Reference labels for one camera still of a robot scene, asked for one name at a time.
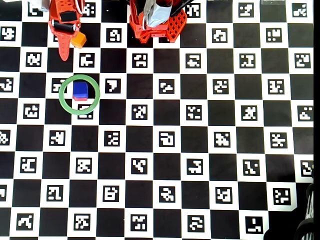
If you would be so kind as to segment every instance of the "green circle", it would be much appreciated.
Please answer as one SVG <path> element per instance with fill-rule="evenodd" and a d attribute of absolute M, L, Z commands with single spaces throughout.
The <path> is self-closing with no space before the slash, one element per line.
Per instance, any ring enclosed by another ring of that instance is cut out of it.
<path fill-rule="evenodd" d="M 77 110 L 77 109 L 73 109 L 72 107 L 70 107 L 66 100 L 65 100 L 65 89 L 68 86 L 69 83 L 73 82 L 74 80 L 85 80 L 86 82 L 90 83 L 92 85 L 92 87 L 94 88 L 94 92 L 95 92 L 95 98 L 93 103 L 86 109 L 83 110 Z M 69 78 L 67 78 L 62 84 L 61 87 L 59 89 L 59 102 L 61 104 L 61 106 L 63 107 L 64 110 L 66 110 L 68 113 L 70 114 L 74 114 L 74 115 L 86 115 L 91 113 L 95 107 L 98 105 L 100 100 L 100 88 L 98 83 L 90 76 L 88 75 L 84 75 L 84 74 L 77 74 L 77 75 L 73 75 Z"/>

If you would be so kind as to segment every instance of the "blue block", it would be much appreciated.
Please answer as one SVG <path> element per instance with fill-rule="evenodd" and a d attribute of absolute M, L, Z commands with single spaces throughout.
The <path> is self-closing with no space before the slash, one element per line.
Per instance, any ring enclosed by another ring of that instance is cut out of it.
<path fill-rule="evenodd" d="M 74 82 L 73 83 L 73 96 L 76 99 L 88 98 L 88 84 L 86 82 Z"/>

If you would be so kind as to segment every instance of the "blue cube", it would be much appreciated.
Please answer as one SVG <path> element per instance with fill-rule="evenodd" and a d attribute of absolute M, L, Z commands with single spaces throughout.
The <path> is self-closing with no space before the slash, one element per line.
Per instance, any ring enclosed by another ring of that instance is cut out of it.
<path fill-rule="evenodd" d="M 76 101 L 86 101 L 88 99 L 88 84 L 86 82 L 73 83 L 73 99 Z"/>

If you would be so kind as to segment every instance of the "orange block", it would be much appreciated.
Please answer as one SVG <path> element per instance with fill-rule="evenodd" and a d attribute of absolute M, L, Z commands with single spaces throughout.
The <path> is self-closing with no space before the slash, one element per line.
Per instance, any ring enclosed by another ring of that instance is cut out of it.
<path fill-rule="evenodd" d="M 71 44 L 78 49 L 82 49 L 86 41 L 87 41 L 86 35 L 84 35 L 82 32 L 79 31 L 76 37 L 71 39 Z"/>

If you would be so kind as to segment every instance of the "checkerboard mat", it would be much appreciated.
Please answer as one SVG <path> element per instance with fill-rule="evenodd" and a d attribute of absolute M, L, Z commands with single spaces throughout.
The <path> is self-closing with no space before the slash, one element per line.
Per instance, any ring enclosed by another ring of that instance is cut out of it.
<path fill-rule="evenodd" d="M 185 12 L 175 43 L 141 44 L 125 1 L 87 0 L 86 45 L 63 62 L 47 12 L 0 1 L 0 240 L 293 235 L 314 165 L 312 3 Z M 73 74 L 100 86 L 87 115 L 58 101 Z"/>

